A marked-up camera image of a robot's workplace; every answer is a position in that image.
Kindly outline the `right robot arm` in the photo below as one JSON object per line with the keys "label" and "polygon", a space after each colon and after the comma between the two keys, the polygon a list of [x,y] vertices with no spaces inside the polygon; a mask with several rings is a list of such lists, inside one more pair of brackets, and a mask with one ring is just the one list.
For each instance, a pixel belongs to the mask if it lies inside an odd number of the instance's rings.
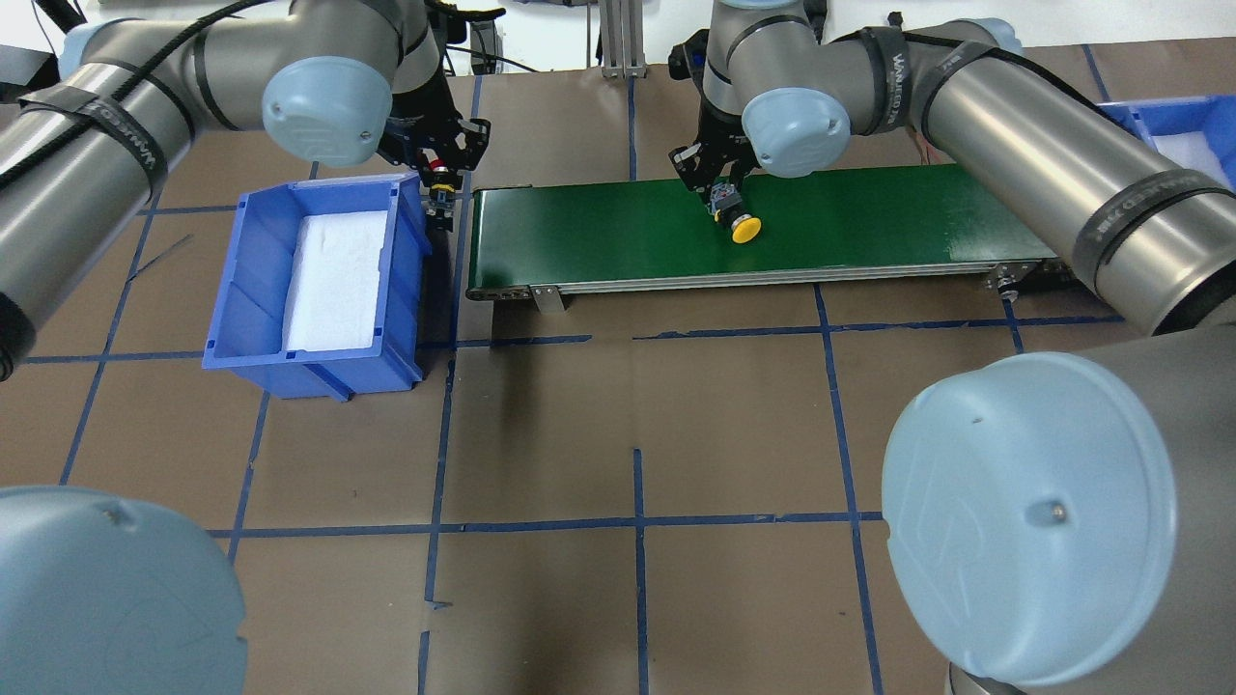
{"label": "right robot arm", "polygon": [[883,463],[887,559],[949,694],[1234,691],[1234,192],[1154,153],[1001,19],[823,42],[803,1],[716,1],[667,67],[671,155],[735,242],[742,177],[800,178],[908,130],[970,176],[981,260],[1056,260],[1142,331],[950,375]]}

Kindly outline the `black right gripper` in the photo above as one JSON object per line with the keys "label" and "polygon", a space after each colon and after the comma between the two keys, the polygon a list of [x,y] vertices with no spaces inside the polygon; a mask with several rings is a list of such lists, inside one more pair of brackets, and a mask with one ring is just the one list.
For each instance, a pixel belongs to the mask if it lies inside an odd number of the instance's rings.
{"label": "black right gripper", "polygon": [[708,194],[717,181],[742,190],[754,169],[754,150],[742,127],[742,116],[714,106],[701,106],[696,137],[691,145],[667,155],[676,176],[696,194]]}

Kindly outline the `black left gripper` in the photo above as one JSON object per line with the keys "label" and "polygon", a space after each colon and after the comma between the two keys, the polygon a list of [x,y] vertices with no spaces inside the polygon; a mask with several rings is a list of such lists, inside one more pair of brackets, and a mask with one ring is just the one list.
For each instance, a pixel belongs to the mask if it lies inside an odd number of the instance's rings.
{"label": "black left gripper", "polygon": [[425,173],[438,161],[449,171],[475,171],[489,148],[492,122],[482,117],[465,119],[455,108],[452,94],[417,96],[394,94],[384,120],[377,155],[394,166],[407,166]]}

